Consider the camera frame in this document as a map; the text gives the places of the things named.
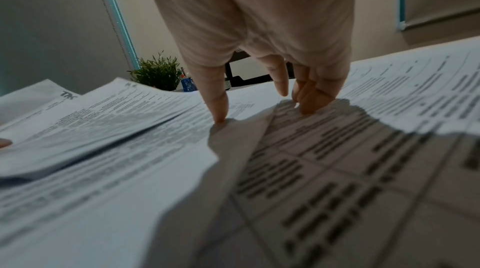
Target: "pen holder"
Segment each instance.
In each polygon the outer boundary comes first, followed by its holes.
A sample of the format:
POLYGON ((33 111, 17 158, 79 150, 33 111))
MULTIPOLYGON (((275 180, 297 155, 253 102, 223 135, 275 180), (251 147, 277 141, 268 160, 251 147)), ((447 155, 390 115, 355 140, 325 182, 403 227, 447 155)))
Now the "pen holder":
POLYGON ((197 91, 197 86, 191 78, 184 78, 180 80, 183 92, 197 91))

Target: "stack of paper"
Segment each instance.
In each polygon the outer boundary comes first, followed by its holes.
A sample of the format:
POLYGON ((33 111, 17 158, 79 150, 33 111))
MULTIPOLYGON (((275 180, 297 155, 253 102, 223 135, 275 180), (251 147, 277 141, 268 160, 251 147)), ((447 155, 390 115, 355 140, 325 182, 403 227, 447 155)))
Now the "stack of paper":
POLYGON ((121 79, 41 107, 0 127, 0 263, 476 268, 479 72, 473 38, 353 63, 311 116, 270 83, 224 126, 121 79))

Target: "hand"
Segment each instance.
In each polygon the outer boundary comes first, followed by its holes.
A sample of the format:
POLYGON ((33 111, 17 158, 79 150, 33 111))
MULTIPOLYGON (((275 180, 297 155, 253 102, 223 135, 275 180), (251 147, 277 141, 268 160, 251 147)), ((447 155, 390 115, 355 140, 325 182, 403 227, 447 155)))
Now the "hand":
POLYGON ((10 146, 11 144, 12 144, 11 140, 5 139, 5 138, 0 138, 0 149, 4 148, 6 146, 10 146))
POLYGON ((224 65, 241 48, 282 96, 310 114, 332 102, 350 70, 354 0, 155 0, 215 122, 228 113, 224 65))

